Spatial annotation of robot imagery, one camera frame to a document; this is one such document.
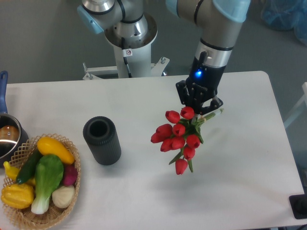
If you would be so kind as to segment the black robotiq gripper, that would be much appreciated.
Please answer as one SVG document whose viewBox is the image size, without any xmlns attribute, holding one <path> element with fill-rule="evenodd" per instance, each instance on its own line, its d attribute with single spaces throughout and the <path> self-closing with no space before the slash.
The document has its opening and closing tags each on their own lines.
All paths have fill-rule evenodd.
<svg viewBox="0 0 307 230">
<path fill-rule="evenodd" d="M 198 115 L 205 115 L 220 108 L 223 101 L 217 97 L 217 88 L 224 70 L 225 66 L 210 67 L 194 58 L 187 80 L 176 83 L 181 104 L 196 108 L 195 113 Z M 211 100 L 210 105 L 203 106 L 208 100 Z"/>
</svg>

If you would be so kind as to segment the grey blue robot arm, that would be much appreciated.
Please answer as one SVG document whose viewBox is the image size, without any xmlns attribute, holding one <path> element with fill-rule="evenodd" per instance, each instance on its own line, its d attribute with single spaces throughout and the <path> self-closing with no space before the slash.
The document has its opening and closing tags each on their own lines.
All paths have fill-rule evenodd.
<svg viewBox="0 0 307 230">
<path fill-rule="evenodd" d="M 176 84 L 180 101 L 198 115 L 223 105 L 217 88 L 250 5 L 248 0 L 168 0 L 179 18 L 202 29 L 189 76 Z M 84 0 L 77 12 L 95 34 L 104 33 L 113 46 L 118 76 L 152 76 L 151 45 L 157 25 L 141 0 Z"/>
</svg>

